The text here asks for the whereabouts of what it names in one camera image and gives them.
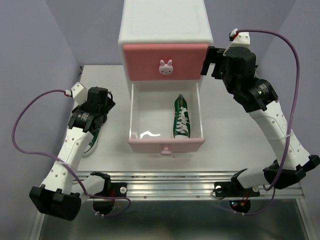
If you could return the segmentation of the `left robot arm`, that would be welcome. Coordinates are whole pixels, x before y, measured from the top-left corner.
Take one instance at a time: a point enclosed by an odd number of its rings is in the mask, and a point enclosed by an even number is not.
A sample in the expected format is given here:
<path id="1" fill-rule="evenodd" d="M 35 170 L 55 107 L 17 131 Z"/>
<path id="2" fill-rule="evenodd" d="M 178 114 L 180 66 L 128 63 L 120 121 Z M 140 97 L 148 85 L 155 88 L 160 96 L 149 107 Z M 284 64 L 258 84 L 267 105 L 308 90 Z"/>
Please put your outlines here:
<path id="1" fill-rule="evenodd" d="M 112 192 L 111 178 L 102 172 L 92 172 L 73 185 L 76 170 L 87 146 L 96 137 L 115 106 L 110 91 L 91 87 L 83 103 L 72 110 L 64 143 L 55 162 L 39 187 L 32 187 L 29 197 L 40 213 L 72 221 L 80 211 L 88 194 L 106 197 Z"/>

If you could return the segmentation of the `light pink drawer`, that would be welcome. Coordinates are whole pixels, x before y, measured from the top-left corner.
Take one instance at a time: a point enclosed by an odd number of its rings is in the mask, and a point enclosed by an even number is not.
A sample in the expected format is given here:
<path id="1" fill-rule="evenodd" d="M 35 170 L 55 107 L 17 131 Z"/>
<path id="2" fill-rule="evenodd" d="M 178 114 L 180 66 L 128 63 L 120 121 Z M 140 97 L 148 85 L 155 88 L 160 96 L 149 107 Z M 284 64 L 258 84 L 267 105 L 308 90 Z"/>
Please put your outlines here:
<path id="1" fill-rule="evenodd" d="M 194 80 L 139 81 L 131 84 L 128 143 L 136 153 L 196 152 L 205 142 L 200 104 L 201 83 Z M 174 138 L 174 102 L 182 94 L 187 102 L 190 138 Z"/>

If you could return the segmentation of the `green sneaker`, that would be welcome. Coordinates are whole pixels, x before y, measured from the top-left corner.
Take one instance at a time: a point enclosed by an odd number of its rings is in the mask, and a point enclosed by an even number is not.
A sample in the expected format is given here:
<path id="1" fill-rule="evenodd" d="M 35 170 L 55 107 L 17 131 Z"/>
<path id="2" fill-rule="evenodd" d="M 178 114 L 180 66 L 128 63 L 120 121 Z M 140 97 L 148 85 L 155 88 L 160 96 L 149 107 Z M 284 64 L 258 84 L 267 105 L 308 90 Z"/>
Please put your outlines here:
<path id="1" fill-rule="evenodd" d="M 191 137 L 191 125 L 188 111 L 188 104 L 182 94 L 179 94 L 174 101 L 173 138 Z"/>
<path id="2" fill-rule="evenodd" d="M 91 155 L 96 150 L 98 143 L 99 143 L 100 131 L 102 130 L 102 128 L 104 127 L 105 124 L 106 123 L 103 123 L 102 126 L 100 128 L 98 128 L 97 131 L 95 132 L 95 134 L 93 135 L 91 142 L 87 145 L 84 153 L 82 154 L 83 158 L 87 158 L 89 155 Z"/>

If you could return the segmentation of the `pink front drawer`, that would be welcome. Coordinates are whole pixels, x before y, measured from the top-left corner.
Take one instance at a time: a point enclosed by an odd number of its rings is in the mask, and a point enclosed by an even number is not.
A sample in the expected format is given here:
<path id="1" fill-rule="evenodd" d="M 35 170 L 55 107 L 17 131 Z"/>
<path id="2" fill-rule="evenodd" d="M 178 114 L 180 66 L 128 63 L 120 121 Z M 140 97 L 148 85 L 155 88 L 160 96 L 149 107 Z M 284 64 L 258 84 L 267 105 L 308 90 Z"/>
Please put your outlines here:
<path id="1" fill-rule="evenodd" d="M 206 43 L 125 44 L 126 72 L 130 81 L 199 80 Z"/>

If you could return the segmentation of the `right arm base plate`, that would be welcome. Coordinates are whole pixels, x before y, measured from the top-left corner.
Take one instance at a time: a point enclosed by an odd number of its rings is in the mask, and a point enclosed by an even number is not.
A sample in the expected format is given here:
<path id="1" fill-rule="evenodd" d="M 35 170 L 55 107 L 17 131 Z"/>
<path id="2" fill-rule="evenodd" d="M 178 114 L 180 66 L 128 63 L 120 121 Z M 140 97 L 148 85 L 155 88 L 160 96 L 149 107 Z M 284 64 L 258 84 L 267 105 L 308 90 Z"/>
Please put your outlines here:
<path id="1" fill-rule="evenodd" d="M 234 181 L 220 181 L 214 184 L 213 195 L 216 198 L 242 198 L 259 197 L 260 192 L 253 188 L 243 188 L 240 183 Z"/>

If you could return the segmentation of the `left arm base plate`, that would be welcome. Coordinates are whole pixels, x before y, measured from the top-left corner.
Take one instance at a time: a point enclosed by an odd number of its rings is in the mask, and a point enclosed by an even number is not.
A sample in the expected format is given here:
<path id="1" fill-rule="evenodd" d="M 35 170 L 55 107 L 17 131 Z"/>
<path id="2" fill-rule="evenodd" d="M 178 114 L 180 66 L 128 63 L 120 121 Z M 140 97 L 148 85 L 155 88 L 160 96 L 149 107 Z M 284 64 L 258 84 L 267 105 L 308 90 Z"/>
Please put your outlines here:
<path id="1" fill-rule="evenodd" d="M 127 196 L 126 182 L 111 182 L 108 187 L 104 187 L 102 191 L 94 193 L 99 197 L 126 197 Z"/>

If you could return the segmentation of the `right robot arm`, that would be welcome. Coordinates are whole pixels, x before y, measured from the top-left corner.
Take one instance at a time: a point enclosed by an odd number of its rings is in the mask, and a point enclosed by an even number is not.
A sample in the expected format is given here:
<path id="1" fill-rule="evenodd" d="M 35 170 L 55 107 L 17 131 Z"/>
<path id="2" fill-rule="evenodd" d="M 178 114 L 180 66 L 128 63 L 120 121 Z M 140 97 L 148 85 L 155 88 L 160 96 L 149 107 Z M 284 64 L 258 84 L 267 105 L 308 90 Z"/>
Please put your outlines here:
<path id="1" fill-rule="evenodd" d="M 320 164 L 319 156 L 310 154 L 295 136 L 275 89 L 267 80 L 255 76 L 253 52 L 240 46 L 229 49 L 209 46 L 201 75 L 208 73 L 210 64 L 214 64 L 211 76 L 223 81 L 227 92 L 260 127 L 276 156 L 263 169 L 245 168 L 230 181 L 218 182 L 222 193 L 237 197 L 248 189 L 265 185 L 282 190 L 300 182 Z"/>

